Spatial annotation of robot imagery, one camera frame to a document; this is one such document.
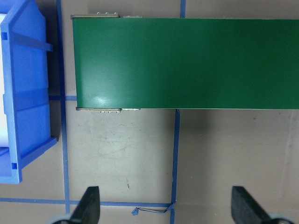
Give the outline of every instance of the blue container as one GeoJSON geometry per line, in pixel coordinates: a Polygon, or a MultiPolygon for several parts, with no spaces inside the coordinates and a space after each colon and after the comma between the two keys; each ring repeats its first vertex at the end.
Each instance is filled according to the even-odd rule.
{"type": "Polygon", "coordinates": [[[4,113],[8,147],[0,145],[0,183],[20,183],[21,170],[56,144],[50,137],[46,22],[35,0],[1,0],[4,113]]]}

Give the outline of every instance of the white paper roll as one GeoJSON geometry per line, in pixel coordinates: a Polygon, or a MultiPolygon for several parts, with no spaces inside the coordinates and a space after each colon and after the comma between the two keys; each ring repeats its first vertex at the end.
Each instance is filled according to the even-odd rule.
{"type": "MultiPolygon", "coordinates": [[[[6,14],[0,14],[0,24],[4,20],[6,14]]],[[[0,39],[0,147],[9,147],[8,133],[7,133],[7,120],[4,113],[3,105],[4,94],[4,79],[3,79],[3,61],[2,61],[2,44],[0,39]]]]}

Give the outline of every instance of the green surface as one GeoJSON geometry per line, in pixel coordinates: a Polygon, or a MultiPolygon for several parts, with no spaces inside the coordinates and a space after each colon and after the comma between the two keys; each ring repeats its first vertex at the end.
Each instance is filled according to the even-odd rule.
{"type": "Polygon", "coordinates": [[[73,19],[81,108],[299,109],[299,21],[73,19]]]}

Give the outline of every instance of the white object in bin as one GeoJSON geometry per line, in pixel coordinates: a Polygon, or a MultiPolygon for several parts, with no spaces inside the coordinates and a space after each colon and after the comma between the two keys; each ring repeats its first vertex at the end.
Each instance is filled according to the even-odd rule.
{"type": "MultiPolygon", "coordinates": [[[[6,14],[0,14],[0,24],[4,20],[6,14]]],[[[7,120],[4,113],[3,94],[4,94],[4,79],[3,79],[3,60],[2,60],[2,45],[0,39],[0,147],[9,147],[7,120]]]]}

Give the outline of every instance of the blue plastic bin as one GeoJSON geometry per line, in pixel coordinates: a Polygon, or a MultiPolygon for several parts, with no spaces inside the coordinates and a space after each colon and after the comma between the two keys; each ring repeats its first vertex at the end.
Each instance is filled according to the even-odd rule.
{"type": "Polygon", "coordinates": [[[0,183],[20,183],[21,170],[56,144],[50,136],[46,22],[35,0],[0,0],[4,113],[8,147],[0,145],[0,183]]]}

